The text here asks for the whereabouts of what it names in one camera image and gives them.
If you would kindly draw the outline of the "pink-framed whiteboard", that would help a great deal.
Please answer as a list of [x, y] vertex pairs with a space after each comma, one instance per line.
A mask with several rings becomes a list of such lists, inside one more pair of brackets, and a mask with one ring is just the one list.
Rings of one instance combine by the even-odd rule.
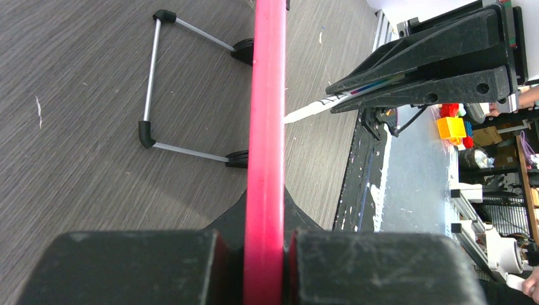
[[285, 1], [256, 3], [244, 304], [282, 303], [286, 13]]

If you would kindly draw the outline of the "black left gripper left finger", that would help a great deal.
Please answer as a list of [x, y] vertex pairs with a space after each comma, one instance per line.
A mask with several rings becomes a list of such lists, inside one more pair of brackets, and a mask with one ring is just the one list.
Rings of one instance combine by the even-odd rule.
[[199, 230], [57, 236], [18, 304], [240, 304], [244, 196]]

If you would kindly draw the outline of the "white marker pen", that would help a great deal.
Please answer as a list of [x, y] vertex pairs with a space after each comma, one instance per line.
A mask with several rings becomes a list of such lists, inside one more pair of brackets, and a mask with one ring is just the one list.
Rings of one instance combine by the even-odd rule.
[[380, 88], [384, 88], [393, 83], [396, 83], [397, 81], [401, 81], [404, 78], [405, 78], [405, 75], [400, 74], [397, 76], [392, 76], [392, 77], [385, 78], [379, 81], [375, 81], [369, 85], [361, 86], [352, 90], [342, 91], [340, 93], [335, 93], [335, 94], [326, 96], [296, 111], [288, 113], [284, 117], [283, 123], [286, 125], [286, 124], [294, 123], [304, 118], [316, 115], [318, 113], [331, 109], [339, 104], [352, 100], [353, 98], [366, 95], [367, 93], [373, 92]]

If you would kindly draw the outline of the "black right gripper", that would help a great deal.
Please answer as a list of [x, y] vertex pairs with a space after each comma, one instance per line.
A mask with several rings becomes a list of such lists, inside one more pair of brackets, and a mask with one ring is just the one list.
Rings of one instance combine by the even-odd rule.
[[398, 74], [435, 80], [394, 83], [336, 105], [331, 113], [506, 101], [528, 80], [523, 21], [522, 6], [513, 1], [472, 1], [425, 21], [401, 22], [400, 39], [379, 47], [326, 93]]

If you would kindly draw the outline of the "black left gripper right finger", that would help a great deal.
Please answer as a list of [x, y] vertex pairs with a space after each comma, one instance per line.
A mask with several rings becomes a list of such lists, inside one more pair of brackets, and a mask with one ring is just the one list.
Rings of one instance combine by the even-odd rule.
[[437, 234], [326, 231], [285, 193], [284, 304], [485, 304], [452, 240]]

